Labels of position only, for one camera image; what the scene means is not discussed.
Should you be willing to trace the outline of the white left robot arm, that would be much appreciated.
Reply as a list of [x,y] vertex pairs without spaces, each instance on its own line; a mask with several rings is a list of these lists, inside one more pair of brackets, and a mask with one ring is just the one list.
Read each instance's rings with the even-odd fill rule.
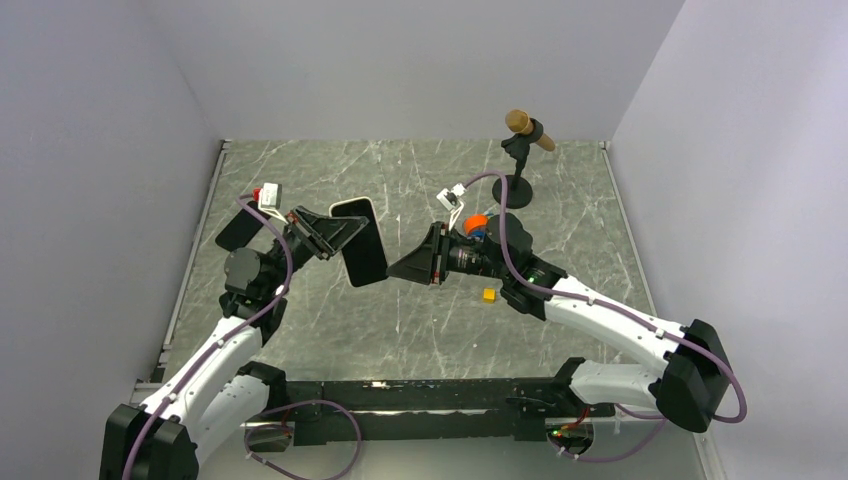
[[195,479],[209,455],[249,418],[279,417],[285,374],[252,362],[279,327],[294,272],[328,260],[369,224],[298,206],[284,226],[255,202],[243,205],[216,244],[227,251],[222,316],[187,363],[139,405],[122,404],[106,422],[102,479]]

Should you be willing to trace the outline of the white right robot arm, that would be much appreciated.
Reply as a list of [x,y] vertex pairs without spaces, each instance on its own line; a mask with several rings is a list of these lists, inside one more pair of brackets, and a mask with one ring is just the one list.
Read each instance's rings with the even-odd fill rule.
[[633,359],[631,365],[568,361],[551,390],[553,406],[564,415],[587,405],[629,405],[703,433],[721,420],[718,407],[736,383],[711,324],[663,320],[592,290],[535,255],[531,234],[511,213],[488,219],[479,238],[435,222],[387,273],[424,285],[451,273],[498,278],[502,297],[517,312],[575,328]]

